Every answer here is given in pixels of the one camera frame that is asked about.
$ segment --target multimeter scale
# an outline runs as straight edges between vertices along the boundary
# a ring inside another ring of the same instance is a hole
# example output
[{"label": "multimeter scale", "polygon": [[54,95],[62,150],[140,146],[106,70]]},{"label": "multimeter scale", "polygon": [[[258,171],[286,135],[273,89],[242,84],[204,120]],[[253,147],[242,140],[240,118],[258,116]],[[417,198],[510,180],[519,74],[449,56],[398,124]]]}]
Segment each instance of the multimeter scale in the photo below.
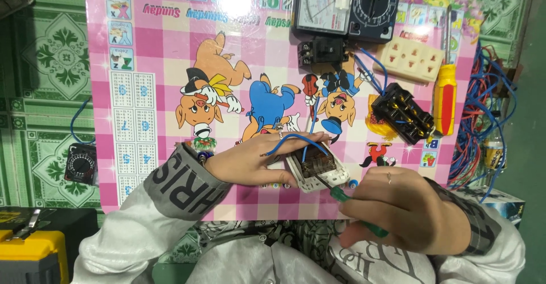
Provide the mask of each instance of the multimeter scale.
[{"label": "multimeter scale", "polygon": [[294,0],[292,28],[316,35],[387,43],[399,0]]}]

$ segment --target electrical outlet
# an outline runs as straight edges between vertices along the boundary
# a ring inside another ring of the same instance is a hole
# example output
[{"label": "electrical outlet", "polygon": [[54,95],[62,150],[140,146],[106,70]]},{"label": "electrical outlet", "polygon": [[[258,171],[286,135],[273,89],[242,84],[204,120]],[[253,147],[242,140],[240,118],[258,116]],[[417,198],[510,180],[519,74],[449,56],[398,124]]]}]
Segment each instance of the electrical outlet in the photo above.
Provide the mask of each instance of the electrical outlet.
[{"label": "electrical outlet", "polygon": [[[443,50],[399,36],[393,37],[387,44],[379,45],[376,54],[389,74],[421,83],[436,81],[443,57]],[[373,69],[383,70],[377,63],[373,64]]]}]

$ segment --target screwdriver handle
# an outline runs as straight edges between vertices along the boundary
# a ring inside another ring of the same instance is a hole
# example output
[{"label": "screwdriver handle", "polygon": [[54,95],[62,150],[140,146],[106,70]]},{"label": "screwdriver handle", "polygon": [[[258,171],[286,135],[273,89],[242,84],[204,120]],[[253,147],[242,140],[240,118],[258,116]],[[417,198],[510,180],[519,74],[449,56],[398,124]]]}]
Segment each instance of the screwdriver handle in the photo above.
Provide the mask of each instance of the screwdriver handle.
[{"label": "screwdriver handle", "polygon": [[[339,187],[333,187],[330,190],[330,196],[333,197],[336,201],[339,201],[341,203],[346,202],[347,200],[350,200],[351,197],[345,194],[343,190]],[[389,232],[385,231],[384,229],[378,227],[377,225],[373,225],[371,223],[368,223],[366,221],[360,221],[365,227],[367,227],[375,236],[379,238],[384,238],[387,235],[389,235]]]}]

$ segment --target yellow screwdriver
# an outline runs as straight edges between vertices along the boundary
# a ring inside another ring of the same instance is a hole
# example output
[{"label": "yellow screwdriver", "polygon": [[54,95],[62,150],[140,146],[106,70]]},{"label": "yellow screwdriver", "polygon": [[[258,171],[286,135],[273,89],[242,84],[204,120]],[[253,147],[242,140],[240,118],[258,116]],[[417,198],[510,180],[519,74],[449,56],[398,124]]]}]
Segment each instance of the yellow screwdriver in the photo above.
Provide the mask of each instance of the yellow screwdriver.
[{"label": "yellow screwdriver", "polygon": [[434,88],[434,126],[444,136],[453,134],[455,125],[455,101],[457,97],[457,81],[455,81],[455,64],[450,64],[451,56],[451,11],[449,5],[446,12],[446,57],[438,71],[438,80]]}]

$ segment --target bracelet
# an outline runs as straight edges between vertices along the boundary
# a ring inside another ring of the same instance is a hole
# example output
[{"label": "bracelet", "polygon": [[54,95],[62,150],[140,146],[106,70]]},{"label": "bracelet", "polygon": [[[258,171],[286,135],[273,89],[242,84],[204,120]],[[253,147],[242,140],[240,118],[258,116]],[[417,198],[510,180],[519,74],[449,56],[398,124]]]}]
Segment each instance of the bracelet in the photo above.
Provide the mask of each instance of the bracelet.
[{"label": "bracelet", "polygon": [[207,159],[209,159],[212,156],[214,156],[212,152],[199,152],[197,153],[197,161],[204,168]]}]

